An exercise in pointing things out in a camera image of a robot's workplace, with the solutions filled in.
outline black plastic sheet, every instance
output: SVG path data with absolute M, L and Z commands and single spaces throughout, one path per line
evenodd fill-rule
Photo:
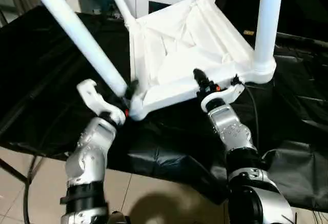
M 80 18 L 129 82 L 123 23 Z M 45 8 L 1 28 L 0 45 L 0 145 L 65 160 L 94 116 L 76 85 L 92 78 L 105 98 L 111 91 Z M 272 180 L 292 205 L 328 211 L 328 63 L 326 53 L 315 50 L 310 59 L 277 56 L 274 79 L 249 87 Z M 255 134 L 247 92 L 233 108 Z M 197 100 L 128 120 L 108 153 L 108 167 L 191 185 L 217 204 L 228 193 L 224 149 Z

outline yellow label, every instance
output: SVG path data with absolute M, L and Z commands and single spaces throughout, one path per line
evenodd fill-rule
M 248 30 L 244 30 L 244 34 L 245 35 L 254 35 L 254 31 L 248 31 Z

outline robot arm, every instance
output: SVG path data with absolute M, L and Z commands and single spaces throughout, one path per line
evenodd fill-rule
M 252 143 L 249 128 L 242 124 L 232 109 L 220 97 L 221 88 L 209 81 L 200 70 L 194 70 L 200 86 L 197 93 L 205 111 L 225 145 L 227 177 L 230 188 L 229 217 L 237 223 L 293 224 L 292 209 L 269 179 L 257 149 Z M 242 85 L 235 77 L 231 85 Z
M 97 114 L 81 134 L 74 153 L 66 161 L 67 194 L 60 199 L 66 205 L 62 224 L 104 224 L 124 216 L 115 213 L 109 217 L 104 196 L 104 178 L 107 153 L 112 145 L 117 128 L 124 124 L 125 114 L 116 106 L 108 104 L 94 88 L 90 79 L 77 88 L 86 105 Z

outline white metal tube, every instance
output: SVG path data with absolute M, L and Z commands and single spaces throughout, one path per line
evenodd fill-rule
M 65 0 L 41 0 L 78 49 L 117 96 L 125 94 L 127 84 L 110 62 L 78 16 Z
M 116 5 L 118 6 L 119 11 L 121 12 L 124 22 L 127 26 L 135 23 L 135 18 L 131 14 L 127 4 L 124 0 L 115 0 Z
M 260 0 L 253 68 L 267 72 L 273 65 L 281 0 Z

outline white chair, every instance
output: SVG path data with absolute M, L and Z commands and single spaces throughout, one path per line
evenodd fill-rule
M 118 96 L 127 84 L 65 0 L 42 0 L 80 51 Z M 184 0 L 135 19 L 124 0 L 115 0 L 130 32 L 131 80 L 139 80 L 130 115 L 149 112 L 196 96 L 193 69 L 227 88 L 219 93 L 232 103 L 243 91 L 231 86 L 237 74 L 243 82 L 266 83 L 275 71 L 273 50 L 281 0 L 261 0 L 255 51 L 212 0 Z

